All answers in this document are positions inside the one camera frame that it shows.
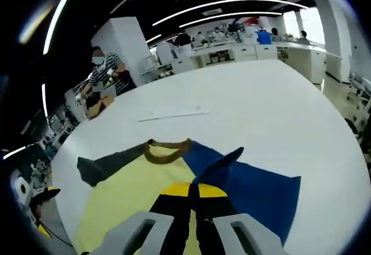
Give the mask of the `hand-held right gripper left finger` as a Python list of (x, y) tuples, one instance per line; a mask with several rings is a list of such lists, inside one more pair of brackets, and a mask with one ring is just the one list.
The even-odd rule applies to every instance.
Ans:
[(98, 254), (183, 254), (189, 236), (190, 183), (161, 191), (149, 211), (139, 211), (110, 229)]

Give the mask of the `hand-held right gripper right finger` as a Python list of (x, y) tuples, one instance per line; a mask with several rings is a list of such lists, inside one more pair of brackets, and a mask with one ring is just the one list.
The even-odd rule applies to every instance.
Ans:
[(196, 185), (194, 205), (202, 254), (283, 254), (279, 236), (250, 215), (237, 213), (223, 190)]

